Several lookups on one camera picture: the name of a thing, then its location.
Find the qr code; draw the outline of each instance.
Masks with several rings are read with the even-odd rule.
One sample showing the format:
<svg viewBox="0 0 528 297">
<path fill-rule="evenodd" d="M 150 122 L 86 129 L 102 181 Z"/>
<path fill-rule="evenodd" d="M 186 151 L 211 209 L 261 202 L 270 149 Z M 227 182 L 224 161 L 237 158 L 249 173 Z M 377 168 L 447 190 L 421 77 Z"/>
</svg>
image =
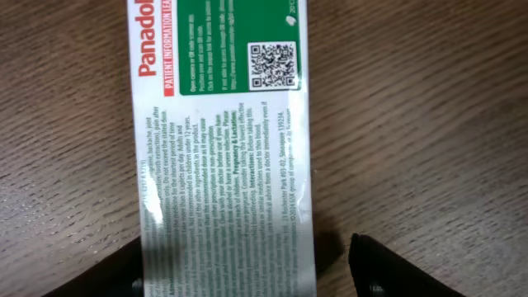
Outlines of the qr code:
<svg viewBox="0 0 528 297">
<path fill-rule="evenodd" d="M 247 44 L 249 90 L 291 90 L 299 87 L 297 46 L 293 41 Z"/>
</svg>

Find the black object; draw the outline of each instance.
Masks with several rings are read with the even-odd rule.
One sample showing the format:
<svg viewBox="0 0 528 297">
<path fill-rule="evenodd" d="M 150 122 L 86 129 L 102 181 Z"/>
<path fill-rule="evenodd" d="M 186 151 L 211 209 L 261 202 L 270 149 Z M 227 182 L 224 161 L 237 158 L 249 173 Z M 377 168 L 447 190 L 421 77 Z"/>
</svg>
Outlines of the black object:
<svg viewBox="0 0 528 297">
<path fill-rule="evenodd" d="M 348 263 L 358 297 L 464 297 L 366 235 L 352 235 Z"/>
</svg>

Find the wooden table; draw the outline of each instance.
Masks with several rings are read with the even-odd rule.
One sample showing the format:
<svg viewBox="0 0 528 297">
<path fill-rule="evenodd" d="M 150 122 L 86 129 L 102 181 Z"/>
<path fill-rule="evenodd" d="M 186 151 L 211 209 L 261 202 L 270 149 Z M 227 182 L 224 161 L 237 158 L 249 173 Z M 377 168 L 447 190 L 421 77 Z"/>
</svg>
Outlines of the wooden table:
<svg viewBox="0 0 528 297">
<path fill-rule="evenodd" d="M 469 296 L 528 291 L 528 2 L 311 1 L 317 232 Z M 139 236 L 125 1 L 0 3 L 0 296 Z M 321 296 L 353 296 L 345 257 Z"/>
</svg>

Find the brown wooden surface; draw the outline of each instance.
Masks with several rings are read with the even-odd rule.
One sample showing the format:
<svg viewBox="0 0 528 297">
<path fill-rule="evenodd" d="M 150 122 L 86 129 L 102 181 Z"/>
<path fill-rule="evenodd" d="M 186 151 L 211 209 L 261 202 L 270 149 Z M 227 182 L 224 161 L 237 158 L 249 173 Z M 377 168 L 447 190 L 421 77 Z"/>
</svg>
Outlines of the brown wooden surface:
<svg viewBox="0 0 528 297">
<path fill-rule="evenodd" d="M 318 232 L 367 233 L 466 295 L 526 295 L 527 12 L 309 3 Z M 125 1 L 1 1 L 0 88 L 0 296 L 37 296 L 139 235 Z M 355 295 L 345 257 L 318 293 Z"/>
</svg>

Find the wood grain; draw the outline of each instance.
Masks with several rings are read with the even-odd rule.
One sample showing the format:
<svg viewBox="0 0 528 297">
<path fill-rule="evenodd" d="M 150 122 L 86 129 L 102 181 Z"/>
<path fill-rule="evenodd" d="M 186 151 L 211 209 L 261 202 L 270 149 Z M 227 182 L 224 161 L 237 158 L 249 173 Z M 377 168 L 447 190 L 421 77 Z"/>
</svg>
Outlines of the wood grain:
<svg viewBox="0 0 528 297">
<path fill-rule="evenodd" d="M 469 296 L 528 291 L 528 2 L 309 3 L 313 210 Z M 125 1 L 0 2 L 0 296 L 139 235 Z M 321 296 L 354 296 L 345 257 Z"/>
</svg>

